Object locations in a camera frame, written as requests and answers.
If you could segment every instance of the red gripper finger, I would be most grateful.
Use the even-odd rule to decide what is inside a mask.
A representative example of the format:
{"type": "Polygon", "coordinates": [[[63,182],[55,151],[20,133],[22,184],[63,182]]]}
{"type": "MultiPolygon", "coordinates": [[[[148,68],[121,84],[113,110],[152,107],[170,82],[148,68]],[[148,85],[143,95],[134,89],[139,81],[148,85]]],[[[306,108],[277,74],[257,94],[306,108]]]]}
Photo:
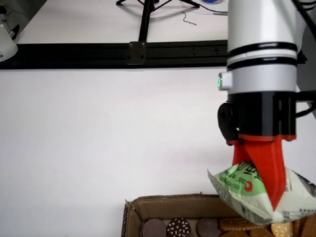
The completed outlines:
{"type": "Polygon", "coordinates": [[[275,210],[286,185],[282,141],[257,142],[245,140],[243,145],[262,178],[273,210],[275,210]]]}
{"type": "Polygon", "coordinates": [[[241,142],[235,143],[233,165],[236,165],[242,162],[251,162],[251,158],[249,154],[247,153],[243,143],[241,142]]]}

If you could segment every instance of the cookie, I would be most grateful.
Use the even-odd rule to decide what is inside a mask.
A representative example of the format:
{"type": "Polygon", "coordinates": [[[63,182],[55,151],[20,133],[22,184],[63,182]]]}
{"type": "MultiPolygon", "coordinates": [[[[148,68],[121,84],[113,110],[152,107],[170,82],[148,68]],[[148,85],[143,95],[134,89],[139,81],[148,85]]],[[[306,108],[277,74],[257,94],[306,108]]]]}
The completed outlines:
{"type": "Polygon", "coordinates": [[[293,222],[293,236],[294,237],[300,237],[301,235],[301,229],[303,225],[303,219],[298,219],[293,222]]]}
{"type": "Polygon", "coordinates": [[[272,234],[275,237],[293,237],[292,223],[275,223],[271,225],[272,234]]]}
{"type": "Polygon", "coordinates": [[[230,231],[226,234],[223,234],[221,237],[249,237],[244,231],[230,231]]]}
{"type": "Polygon", "coordinates": [[[202,218],[197,222],[197,233],[200,237],[219,237],[221,235],[217,220],[210,218],[202,218]]]}
{"type": "Polygon", "coordinates": [[[301,237],[314,237],[316,236],[316,214],[306,218],[301,237]]]}
{"type": "Polygon", "coordinates": [[[224,231],[250,231],[265,228],[265,226],[252,224],[244,218],[222,219],[219,222],[219,226],[224,231]]]}
{"type": "Polygon", "coordinates": [[[256,229],[250,231],[250,237],[274,237],[267,229],[256,229]]]}
{"type": "Polygon", "coordinates": [[[191,235],[191,227],[184,218],[176,218],[167,226],[168,237],[189,237],[191,235]]]}
{"type": "Polygon", "coordinates": [[[165,237],[166,226],[159,219],[151,219],[147,221],[141,230],[142,237],[165,237]]]}

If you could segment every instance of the white device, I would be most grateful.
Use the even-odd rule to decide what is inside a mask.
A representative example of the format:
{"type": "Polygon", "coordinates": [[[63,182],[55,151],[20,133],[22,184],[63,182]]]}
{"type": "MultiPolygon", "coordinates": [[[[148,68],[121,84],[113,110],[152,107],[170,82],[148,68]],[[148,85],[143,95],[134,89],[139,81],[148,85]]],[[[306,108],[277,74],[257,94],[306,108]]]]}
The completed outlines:
{"type": "Polygon", "coordinates": [[[17,51],[18,47],[12,40],[10,33],[4,25],[0,24],[0,62],[11,58],[17,51]]]}
{"type": "MultiPolygon", "coordinates": [[[[316,1],[300,2],[311,15],[316,1]]],[[[219,90],[296,91],[297,67],[290,62],[306,23],[291,0],[230,0],[228,12],[228,72],[219,74],[219,90]],[[280,60],[266,63],[273,58],[280,60]]]]}

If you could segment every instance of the tripod stand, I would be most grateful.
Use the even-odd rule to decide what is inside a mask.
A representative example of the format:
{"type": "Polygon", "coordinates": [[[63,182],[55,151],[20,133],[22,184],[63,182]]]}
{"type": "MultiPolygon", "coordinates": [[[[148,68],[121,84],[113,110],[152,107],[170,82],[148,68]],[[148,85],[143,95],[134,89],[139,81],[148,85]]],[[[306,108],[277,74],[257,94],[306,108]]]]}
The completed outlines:
{"type": "MultiPolygon", "coordinates": [[[[125,2],[126,0],[119,0],[117,1],[117,5],[122,5],[123,2],[125,2]]],[[[140,26],[140,32],[139,32],[139,38],[138,41],[146,41],[147,40],[147,34],[148,34],[148,27],[149,27],[149,19],[150,19],[150,15],[153,11],[156,11],[157,9],[165,6],[166,4],[168,4],[169,2],[171,2],[172,0],[168,0],[165,3],[161,4],[160,6],[156,7],[154,6],[155,3],[158,3],[159,0],[145,0],[144,3],[142,3],[140,0],[137,0],[138,2],[140,2],[143,6],[143,16],[142,16],[142,23],[140,26]]],[[[199,8],[199,4],[192,1],[192,0],[179,0],[182,2],[185,2],[187,4],[192,5],[194,8],[199,8]]]]}

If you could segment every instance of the snack bag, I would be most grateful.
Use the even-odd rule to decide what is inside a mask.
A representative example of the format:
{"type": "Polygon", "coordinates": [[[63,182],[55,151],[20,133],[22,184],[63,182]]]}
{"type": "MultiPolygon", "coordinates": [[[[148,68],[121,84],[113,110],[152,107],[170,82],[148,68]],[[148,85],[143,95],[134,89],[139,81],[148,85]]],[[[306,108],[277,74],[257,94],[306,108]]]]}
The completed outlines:
{"type": "Polygon", "coordinates": [[[273,211],[265,186],[252,163],[242,162],[208,178],[221,200],[256,225],[285,223],[316,213],[316,186],[286,169],[285,192],[273,211]]]}

